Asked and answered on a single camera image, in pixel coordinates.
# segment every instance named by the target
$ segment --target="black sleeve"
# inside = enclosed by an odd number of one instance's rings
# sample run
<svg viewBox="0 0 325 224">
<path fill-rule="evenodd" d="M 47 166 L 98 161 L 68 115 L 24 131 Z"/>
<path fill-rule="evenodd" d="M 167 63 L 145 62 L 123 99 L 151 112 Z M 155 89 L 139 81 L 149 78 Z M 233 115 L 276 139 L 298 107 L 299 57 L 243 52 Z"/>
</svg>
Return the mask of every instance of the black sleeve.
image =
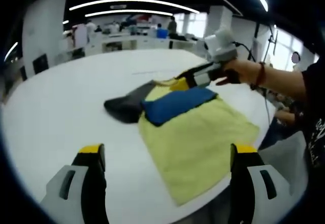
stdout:
<svg viewBox="0 0 325 224">
<path fill-rule="evenodd" d="M 318 114 L 325 114 L 325 94 L 324 81 L 325 78 L 325 59 L 321 58 L 317 63 L 312 64 L 307 70 L 302 72 L 308 107 Z"/>
</svg>

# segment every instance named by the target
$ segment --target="white pillar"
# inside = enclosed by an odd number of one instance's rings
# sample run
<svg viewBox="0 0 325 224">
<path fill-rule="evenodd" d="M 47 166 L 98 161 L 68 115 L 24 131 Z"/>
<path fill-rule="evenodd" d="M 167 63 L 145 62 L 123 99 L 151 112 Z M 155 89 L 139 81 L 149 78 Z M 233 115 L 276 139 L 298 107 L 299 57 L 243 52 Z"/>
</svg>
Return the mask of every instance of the white pillar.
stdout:
<svg viewBox="0 0 325 224">
<path fill-rule="evenodd" d="M 183 35 L 187 33 L 188 22 L 189 22 L 189 14 L 185 14 L 184 15 L 183 30 L 182 30 Z"/>
<path fill-rule="evenodd" d="M 310 65 L 314 63 L 315 54 L 310 52 L 305 46 L 303 47 L 303 52 L 301 53 L 301 61 L 296 65 L 297 70 L 304 71 Z"/>
<path fill-rule="evenodd" d="M 60 53 L 64 6 L 66 0 L 37 0 L 31 4 L 24 17 L 22 52 L 27 78 L 35 75 L 33 61 L 46 54 L 49 67 Z"/>
<path fill-rule="evenodd" d="M 231 28 L 233 13 L 224 6 L 210 6 L 204 36 L 212 35 L 221 27 Z"/>
</svg>

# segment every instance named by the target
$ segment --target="blue object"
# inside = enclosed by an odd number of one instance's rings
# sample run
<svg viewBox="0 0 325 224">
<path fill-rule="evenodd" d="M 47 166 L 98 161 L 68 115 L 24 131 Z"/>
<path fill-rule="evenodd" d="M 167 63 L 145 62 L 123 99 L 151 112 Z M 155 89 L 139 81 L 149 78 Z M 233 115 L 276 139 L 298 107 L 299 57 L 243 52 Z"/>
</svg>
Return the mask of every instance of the blue object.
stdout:
<svg viewBox="0 0 325 224">
<path fill-rule="evenodd" d="M 216 98 L 216 93 L 206 88 L 174 91 L 155 101 L 142 101 L 145 116 L 155 126 Z"/>
<path fill-rule="evenodd" d="M 168 36 L 168 30 L 167 29 L 162 29 L 162 28 L 157 29 L 157 38 L 166 39 L 167 36 Z"/>
</svg>

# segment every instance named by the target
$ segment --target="white table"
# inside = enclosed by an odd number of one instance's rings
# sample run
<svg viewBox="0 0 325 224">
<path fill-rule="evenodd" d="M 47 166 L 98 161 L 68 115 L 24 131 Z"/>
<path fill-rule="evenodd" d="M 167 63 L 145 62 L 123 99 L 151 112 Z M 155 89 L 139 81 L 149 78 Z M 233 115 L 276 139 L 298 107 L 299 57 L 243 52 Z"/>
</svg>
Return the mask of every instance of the white table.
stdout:
<svg viewBox="0 0 325 224">
<path fill-rule="evenodd" d="M 184 49 L 188 51 L 194 51 L 193 48 L 196 44 L 195 41 L 182 41 L 172 39 L 158 39 L 150 36 L 119 36 L 119 37 L 103 37 L 102 49 L 105 50 L 105 46 L 113 42 L 134 42 L 132 49 L 169 49 L 169 43 L 173 41 L 173 49 Z"/>
<path fill-rule="evenodd" d="M 114 120 L 103 106 L 153 78 L 168 79 L 203 61 L 183 50 L 121 51 L 64 63 L 22 83 L 6 104 L 3 121 L 6 146 L 23 186 L 40 202 L 47 182 L 72 163 L 80 148 L 104 143 L 111 224 L 166 224 L 206 205 L 229 178 L 177 207 L 137 125 Z M 263 97 L 243 84 L 210 88 L 261 128 L 258 147 L 268 129 Z M 274 110 L 269 104 L 271 116 Z"/>
</svg>

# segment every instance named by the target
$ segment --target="human arm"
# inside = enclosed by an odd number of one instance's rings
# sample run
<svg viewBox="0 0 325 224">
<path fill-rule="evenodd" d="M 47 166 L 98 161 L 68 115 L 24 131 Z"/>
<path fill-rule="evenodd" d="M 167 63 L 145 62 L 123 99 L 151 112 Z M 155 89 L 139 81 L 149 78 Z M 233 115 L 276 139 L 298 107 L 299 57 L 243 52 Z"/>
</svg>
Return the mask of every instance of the human arm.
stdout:
<svg viewBox="0 0 325 224">
<path fill-rule="evenodd" d="M 248 60 L 232 60 L 224 66 L 224 70 L 233 69 L 239 74 L 242 83 L 256 84 L 261 64 Z M 270 89 L 296 100 L 306 101 L 306 87 L 300 72 L 287 72 L 265 66 L 265 76 L 260 87 Z"/>
</svg>

